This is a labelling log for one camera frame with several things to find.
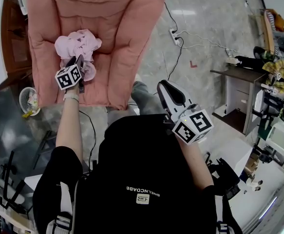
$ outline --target pink cushion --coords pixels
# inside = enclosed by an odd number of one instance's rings
[[[40,107],[61,103],[55,73],[59,36],[89,29],[102,40],[94,53],[95,78],[85,83],[83,105],[125,109],[145,46],[164,0],[28,0],[29,43]]]

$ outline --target clothing pile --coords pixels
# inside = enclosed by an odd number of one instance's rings
[[[80,55],[84,57],[83,70],[84,81],[92,80],[96,75],[96,69],[93,65],[93,51],[100,48],[102,41],[88,30],[78,30],[70,33],[67,37],[61,36],[55,42],[57,54],[61,57],[60,67],[66,67],[71,57]]]

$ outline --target power strip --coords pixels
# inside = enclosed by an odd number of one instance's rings
[[[174,42],[174,44],[175,45],[179,45],[180,44],[180,41],[177,39],[175,39],[175,38],[177,38],[177,35],[175,34],[175,33],[172,33],[172,31],[175,31],[175,29],[170,29],[169,30],[169,32],[170,32],[170,35],[171,35],[171,37],[172,37],[172,40],[173,40],[173,42]]]

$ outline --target forearm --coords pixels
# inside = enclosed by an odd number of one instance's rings
[[[202,157],[198,144],[194,143],[188,146],[178,137],[176,138],[190,168],[194,184],[201,190],[209,185],[213,185],[211,174]]]
[[[74,88],[68,93],[78,94],[78,89]],[[72,98],[64,101],[62,117],[57,132],[56,146],[66,146],[72,149],[82,162],[82,138],[79,119],[79,102]]]

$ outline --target yellow cloth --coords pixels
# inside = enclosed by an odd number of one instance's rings
[[[275,63],[267,62],[264,64],[263,69],[268,71],[271,74],[275,74],[275,72],[279,72],[282,78],[284,79],[284,60],[278,60]],[[271,81],[267,79],[266,84],[270,85]],[[283,81],[275,81],[273,86],[277,87],[280,93],[284,93],[284,82]]]

